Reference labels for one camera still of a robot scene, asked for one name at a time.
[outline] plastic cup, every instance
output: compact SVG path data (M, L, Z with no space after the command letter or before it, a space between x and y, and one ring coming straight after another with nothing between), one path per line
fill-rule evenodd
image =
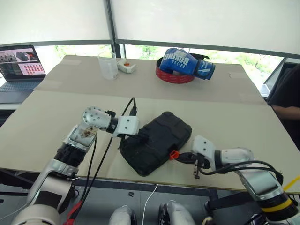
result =
M112 52L102 52L98 55L101 74L107 80L114 80L118 75L116 54Z

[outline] robotic arm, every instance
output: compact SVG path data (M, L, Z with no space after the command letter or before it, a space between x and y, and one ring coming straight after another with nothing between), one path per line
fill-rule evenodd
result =
M94 142L97 131L103 130L113 136L136 135L138 125L136 116L116 118L115 112L88 107L82 121L73 128L34 182L27 196L27 207L12 224L60 224L59 214L66 210L74 193L75 186L71 180Z
M227 165L254 160L252 151L245 148L216 150L214 144L198 135L193 140L192 153L198 156L198 168L207 168L207 160L212 171ZM262 167L262 164L249 163L237 167ZM270 224L297 225L300 224L300 213L288 195L283 191L280 183L269 171L265 170L237 170L235 171L253 199L261 207Z

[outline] laptop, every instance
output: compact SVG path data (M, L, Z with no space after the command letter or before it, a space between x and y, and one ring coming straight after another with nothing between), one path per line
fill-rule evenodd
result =
M33 45L0 47L0 103L22 103L45 77Z
M268 82L269 79L272 77L273 73L269 76L269 78L264 82L264 84L262 85L261 89L260 89L260 93L262 95L262 97L267 98L269 97L269 95L271 94L271 91L273 90L274 86L276 85L276 83L282 78L284 77L287 73L289 73L295 66L297 65L297 63L292 63L292 62L284 62L282 65L282 68L279 72L278 77L276 78L276 80L274 82Z

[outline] table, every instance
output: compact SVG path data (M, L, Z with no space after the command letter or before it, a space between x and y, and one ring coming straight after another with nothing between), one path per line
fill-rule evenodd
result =
M128 100L127 97L108 95L34 91L0 128L0 167L40 172L80 121L87 106L97 105L120 114ZM192 126L192 137L202 135L213 141L218 149L236 146L251 149L256 159L267 161L282 171L284 184L299 175L298 149L269 106L141 97L136 101L142 125L164 111L171 111ZM92 171L95 171L110 135L99 131L97 137L96 163ZM181 152L190 151L191 140ZM245 190L234 173L201 176L195 180L193 166L177 161L168 161L151 175L141 177L122 158L117 150L119 142L119 139L113 141L99 178ZM79 176L87 174L90 156L91 150L79 167ZM300 184L296 183L289 192L300 193Z
M21 103L7 103L7 104L0 104L0 111L1 110L16 110Z
M229 102L266 105L243 67L216 64L212 78L187 84L170 84L155 75L155 60L129 60L136 71L119 71L116 80L102 77L97 57L67 55L35 90L99 94L152 99Z

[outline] black rugged case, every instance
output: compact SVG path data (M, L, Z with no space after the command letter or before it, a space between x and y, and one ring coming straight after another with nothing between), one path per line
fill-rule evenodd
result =
M120 152L141 176L148 176L179 150L190 138L192 128L171 112L164 112L124 140Z

